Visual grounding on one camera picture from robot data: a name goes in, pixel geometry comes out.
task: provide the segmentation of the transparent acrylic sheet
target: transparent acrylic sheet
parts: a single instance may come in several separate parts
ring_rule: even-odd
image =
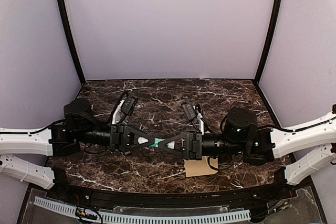
[[[24,224],[74,224],[78,221],[74,218],[66,217],[55,212],[49,211],[44,208],[33,205],[35,196],[45,196],[44,191],[32,189],[30,197],[27,202],[25,214],[23,217]],[[262,224],[288,224],[288,223],[322,223],[319,209],[313,192],[310,187],[297,190],[297,198],[292,199],[290,202],[291,207],[283,211],[275,213]],[[227,206],[217,207],[204,207],[204,208],[186,208],[186,209],[149,209],[149,208],[130,208],[130,207],[115,207],[112,212],[125,215],[138,215],[138,216],[198,216],[219,214],[228,212]],[[250,223],[249,221],[236,222],[239,224]]]

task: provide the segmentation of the cardboard piece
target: cardboard piece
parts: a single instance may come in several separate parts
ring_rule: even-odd
[[[212,170],[207,162],[208,157],[203,156],[202,160],[185,160],[185,175],[187,177],[195,177],[195,176],[204,176],[204,175],[212,175],[218,173],[216,170]],[[218,168],[218,158],[213,159],[210,158],[210,164],[213,167]]]

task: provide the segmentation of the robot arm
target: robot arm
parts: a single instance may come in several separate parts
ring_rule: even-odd
[[[0,155],[3,154],[40,154],[53,156],[51,130],[45,129],[39,133],[30,134],[39,130],[14,130],[0,128]]]
[[[32,164],[12,154],[0,156],[0,173],[36,184],[44,189],[51,189],[55,184],[52,168]]]
[[[324,165],[336,159],[336,145],[322,144],[309,152],[300,160],[285,169],[285,179],[289,185],[297,185],[304,178],[321,169]]]
[[[329,112],[325,116],[287,128],[294,132],[284,132],[273,129],[270,133],[271,141],[275,144],[274,158],[280,158],[291,152],[296,152],[316,145],[336,142],[335,114]]]
[[[88,100],[76,99],[64,107],[64,120],[43,129],[0,128],[0,173],[49,189],[59,180],[55,175],[52,176],[55,173],[52,169],[30,164],[11,154],[68,156],[80,151],[79,142],[105,145],[111,151],[118,150],[123,153],[154,144],[153,137],[130,125],[122,124],[125,117],[132,114],[136,102],[137,98],[123,93],[109,120],[101,122],[92,115]],[[189,103],[183,103],[182,107],[187,120],[193,122],[196,132],[182,133],[161,141],[158,146],[183,159],[200,160],[202,156],[218,157],[243,153],[244,162],[262,165],[291,152],[318,145],[304,158],[286,167],[284,176],[287,183],[296,185],[336,158],[336,147],[333,145],[336,143],[336,106],[333,107],[333,112],[311,122],[287,129],[274,127],[268,130],[258,128],[255,114],[242,108],[232,108],[221,122],[222,133],[217,135],[204,134],[205,121],[199,105],[198,113]],[[199,121],[199,129],[194,124],[196,120]],[[146,141],[137,141],[137,137]],[[169,143],[172,141],[182,142],[182,148],[170,149]],[[40,176],[39,170],[45,172],[45,175]]]
[[[293,132],[273,129],[270,133],[274,158],[288,153],[314,147],[311,152],[295,163],[286,166],[285,179],[289,185],[297,185],[304,178],[336,159],[335,113],[287,128]]]

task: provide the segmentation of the black motor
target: black motor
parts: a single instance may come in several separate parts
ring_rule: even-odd
[[[243,152],[249,139],[255,137],[257,115],[241,108],[232,108],[226,115],[222,134],[204,134],[202,155],[219,156],[221,154],[238,154]]]

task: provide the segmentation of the cylindrical joint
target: cylindrical joint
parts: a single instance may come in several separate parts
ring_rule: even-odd
[[[224,143],[219,135],[204,134],[202,138],[203,156],[218,156],[224,151]]]
[[[77,139],[84,143],[99,144],[104,146],[110,145],[111,130],[92,128],[85,132],[78,133]]]

